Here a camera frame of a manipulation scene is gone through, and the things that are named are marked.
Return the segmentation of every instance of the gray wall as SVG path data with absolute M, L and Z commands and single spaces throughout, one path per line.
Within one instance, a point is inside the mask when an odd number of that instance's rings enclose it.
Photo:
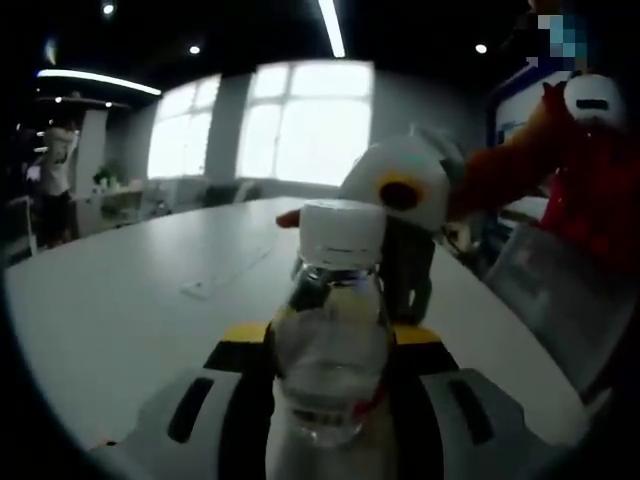
M 235 162 L 245 101 L 251 76 L 223 77 L 214 106 L 205 164 L 213 183 L 235 179 Z M 444 85 L 389 72 L 376 72 L 372 105 L 371 142 L 408 133 L 412 123 L 449 130 L 463 147 L 484 145 L 484 100 L 453 91 Z M 155 106 L 135 113 L 107 132 L 111 150 L 120 152 L 117 162 L 123 178 L 145 178 Z M 263 194 L 319 197 L 334 187 L 276 180 L 260 180 Z

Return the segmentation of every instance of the ceiling light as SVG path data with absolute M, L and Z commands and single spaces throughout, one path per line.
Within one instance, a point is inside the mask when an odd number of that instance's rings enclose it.
M 107 75 L 100 75 L 98 73 L 79 72 L 76 70 L 47 69 L 47 70 L 40 70 L 38 72 L 38 77 L 64 77 L 64 78 L 78 78 L 81 80 L 93 80 L 95 82 L 111 83 L 112 85 L 118 85 L 120 87 L 139 90 L 141 92 L 149 93 L 151 95 L 162 94 L 162 92 L 157 88 L 147 87 L 145 85 L 140 85 L 139 83 L 130 82 L 128 80 L 121 80 L 115 77 L 108 77 Z
M 336 15 L 336 7 L 333 4 L 333 0 L 318 0 L 318 3 L 322 11 L 324 26 L 329 34 L 333 56 L 342 58 L 344 57 L 344 45 L 340 36 L 340 25 L 338 24 L 338 16 Z

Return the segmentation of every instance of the desk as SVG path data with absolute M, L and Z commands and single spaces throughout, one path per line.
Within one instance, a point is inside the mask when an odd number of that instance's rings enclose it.
M 139 406 L 201 366 L 234 323 L 267 321 L 285 298 L 295 230 L 274 217 L 302 205 L 278 198 L 172 215 L 82 239 L 7 272 L 16 333 L 54 411 L 83 447 L 121 439 Z M 586 414 L 533 335 L 444 250 L 431 272 L 424 324 L 461 367 L 520 402 L 529 428 L 573 442 Z M 181 293 L 212 279 L 206 299 Z

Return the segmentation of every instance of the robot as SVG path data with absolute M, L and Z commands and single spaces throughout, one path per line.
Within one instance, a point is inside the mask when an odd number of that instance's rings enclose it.
M 462 162 L 446 135 L 423 129 L 370 147 L 340 189 L 341 198 L 387 209 L 380 275 L 397 318 L 422 318 L 427 308 L 430 283 L 422 279 L 432 236 L 446 219 Z M 514 400 L 479 372 L 459 369 L 436 334 L 411 323 L 395 325 L 384 380 L 396 476 L 423 476 L 428 455 L 433 478 L 546 478 L 566 449 L 532 434 Z M 266 478 L 275 408 L 271 347 L 268 324 L 230 329 L 202 369 L 151 398 L 137 427 L 93 458 L 121 478 Z

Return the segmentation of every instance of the person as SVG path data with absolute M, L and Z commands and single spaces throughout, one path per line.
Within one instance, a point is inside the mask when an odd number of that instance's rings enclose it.
M 72 119 L 61 118 L 45 131 L 47 150 L 39 160 L 42 200 L 42 236 L 48 248 L 71 240 L 69 164 L 78 143 Z

